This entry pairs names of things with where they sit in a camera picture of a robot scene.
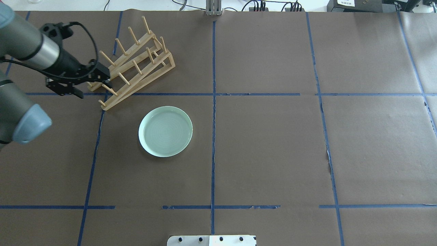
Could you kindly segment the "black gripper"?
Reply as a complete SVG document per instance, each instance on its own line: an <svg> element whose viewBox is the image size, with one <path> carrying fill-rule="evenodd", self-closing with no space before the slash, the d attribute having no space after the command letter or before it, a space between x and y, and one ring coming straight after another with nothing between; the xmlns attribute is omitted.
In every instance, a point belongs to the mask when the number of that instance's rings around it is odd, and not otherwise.
<svg viewBox="0 0 437 246"><path fill-rule="evenodd" d="M111 77L109 69L98 62L97 57L84 65L64 48L60 48L59 56L54 64L45 69L45 75L52 79L46 81L48 89L59 96L75 95L80 99L84 98L83 92L73 85L85 82L107 84L110 83Z"/></svg>

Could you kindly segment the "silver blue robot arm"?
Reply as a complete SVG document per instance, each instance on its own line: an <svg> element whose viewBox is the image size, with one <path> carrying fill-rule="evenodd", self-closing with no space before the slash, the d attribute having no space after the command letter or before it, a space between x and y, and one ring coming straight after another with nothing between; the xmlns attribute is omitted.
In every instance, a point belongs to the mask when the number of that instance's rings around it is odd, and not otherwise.
<svg viewBox="0 0 437 246"><path fill-rule="evenodd" d="M64 40L73 35L72 27L81 27L92 42L95 58L88 64L78 61L64 48ZM46 23L37 28L10 6L1 3L1 63L14 64L45 77L45 87L59 96L83 99L77 88L83 83L112 87L109 69L100 63L96 41L80 22ZM5 72L0 86L1 148L10 143L25 145L39 137L53 121Z"/></svg>

